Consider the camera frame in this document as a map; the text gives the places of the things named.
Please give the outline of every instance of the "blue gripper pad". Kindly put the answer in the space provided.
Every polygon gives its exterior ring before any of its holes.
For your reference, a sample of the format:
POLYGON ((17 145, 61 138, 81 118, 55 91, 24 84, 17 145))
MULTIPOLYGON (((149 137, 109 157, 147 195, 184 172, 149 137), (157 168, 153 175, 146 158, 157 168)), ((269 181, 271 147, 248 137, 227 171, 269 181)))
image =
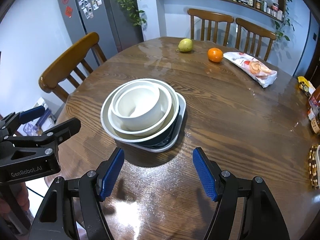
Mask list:
POLYGON ((124 151, 120 149, 116 157, 112 160, 109 169, 102 179, 101 192, 99 194, 100 201, 104 201, 112 193, 116 180, 124 163, 124 151))
POLYGON ((212 201, 216 201, 218 194, 215 190, 215 179, 202 157, 202 153, 199 152, 197 148, 193 150, 192 160, 206 195, 210 197, 212 201))
POLYGON ((34 119, 41 117, 45 112, 45 108, 43 106, 38 106, 27 111, 20 113, 19 115, 19 123, 25 124, 34 119))

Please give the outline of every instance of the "chair backrest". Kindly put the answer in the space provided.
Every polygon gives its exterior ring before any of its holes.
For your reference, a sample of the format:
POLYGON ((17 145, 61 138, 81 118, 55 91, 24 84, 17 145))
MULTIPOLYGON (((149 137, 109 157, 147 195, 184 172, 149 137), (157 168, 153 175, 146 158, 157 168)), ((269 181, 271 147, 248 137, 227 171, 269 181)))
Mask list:
POLYGON ((227 22, 226 26, 226 33, 224 35, 224 41, 223 46, 227 45, 229 32, 230 32, 230 24, 235 21, 235 19, 226 14, 221 13, 215 13, 205 10, 199 10, 199 9, 188 9, 188 14, 190 15, 190 25, 191 25, 191 39, 194 40, 195 38, 195 16, 202 19, 202 25, 201 25, 201 37, 200 40, 204 41, 204 22, 205 20, 208 20, 208 33, 207 33, 207 41, 211 40, 211 24, 212 22, 215 22, 214 24, 214 32, 213 32, 213 42, 217 43, 217 36, 218 36, 218 23, 219 22, 227 22))
POLYGON ((262 37, 266 37, 266 38, 270 39, 269 45, 268 45, 268 48, 267 48, 267 52, 266 52, 266 54, 264 56, 264 61, 266 61, 268 59, 269 53, 271 51, 272 42, 276 39, 276 35, 273 32, 268 31, 265 28, 262 28, 262 27, 260 27, 260 26, 258 26, 256 24, 253 24, 253 23, 248 22, 248 21, 246 21, 244 19, 241 19, 241 18, 237 18, 236 19, 236 23, 239 26, 238 27, 237 38, 236 38, 236 49, 239 49, 239 47, 240 47, 241 27, 245 28, 248 31, 247 39, 245 41, 245 46, 244 46, 244 53, 247 53, 247 51, 248 51, 250 33, 253 33, 250 52, 249 52, 249 54, 251 54, 251 55, 253 55, 253 53, 254 53, 256 35, 259 36, 255 57, 259 57, 259 53, 260 53, 260 49, 261 49, 261 39, 262 39, 262 37))
POLYGON ((63 102, 66 102, 69 94, 59 83, 68 79, 77 88, 79 83, 71 76, 71 72, 74 71, 84 81, 86 76, 77 67, 80 63, 89 73, 92 73, 92 68, 84 59, 89 49, 92 49, 100 64, 107 60, 98 41, 99 35, 97 33, 89 33, 67 49, 40 76, 39 86, 41 89, 46 93, 55 93, 63 102))

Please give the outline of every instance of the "white plastic food bag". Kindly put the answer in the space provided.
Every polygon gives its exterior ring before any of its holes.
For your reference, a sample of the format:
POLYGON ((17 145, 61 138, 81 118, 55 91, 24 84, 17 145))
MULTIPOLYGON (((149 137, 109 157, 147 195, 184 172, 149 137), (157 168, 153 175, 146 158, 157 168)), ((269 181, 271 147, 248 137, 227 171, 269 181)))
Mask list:
POLYGON ((256 58, 242 52, 226 52, 223 57, 236 64, 263 88, 271 85, 277 78, 277 72, 271 70, 256 58))

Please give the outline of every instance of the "round table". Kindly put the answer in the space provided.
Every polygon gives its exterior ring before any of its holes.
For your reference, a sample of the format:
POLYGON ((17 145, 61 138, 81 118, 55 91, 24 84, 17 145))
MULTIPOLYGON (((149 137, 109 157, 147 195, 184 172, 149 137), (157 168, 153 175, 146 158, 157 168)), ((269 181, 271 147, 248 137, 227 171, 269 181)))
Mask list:
MULTIPOLYGON (((299 239, 320 208, 320 195, 311 188, 307 171, 308 150, 319 139, 311 132, 307 98, 297 80, 265 63, 278 71, 278 78, 264 89, 228 60, 212 63, 207 58, 212 47, 237 50, 194 41, 193 51, 179 53, 180 40, 162 37, 118 53, 68 97, 58 121, 77 117, 82 127, 59 146, 60 175, 81 177, 119 146, 125 162, 111 197, 102 203, 114 238, 202 240, 216 206, 192 163, 193 149, 202 147, 210 160, 238 178, 263 177, 291 240, 299 239), (178 141, 167 152, 115 142, 100 123, 108 94, 139 78, 165 81, 187 102, 178 141)), ((237 239, 242 206, 239 198, 230 239, 237 239)), ((76 214, 81 219, 78 208, 76 214)))

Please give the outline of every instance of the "orange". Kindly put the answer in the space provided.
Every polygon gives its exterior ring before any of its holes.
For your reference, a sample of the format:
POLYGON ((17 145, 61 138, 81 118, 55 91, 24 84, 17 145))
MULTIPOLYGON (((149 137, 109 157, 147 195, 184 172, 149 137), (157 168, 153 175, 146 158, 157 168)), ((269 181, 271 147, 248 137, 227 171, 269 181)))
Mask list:
POLYGON ((217 48, 208 50, 208 59, 212 62, 219 63, 223 59, 223 52, 217 48))

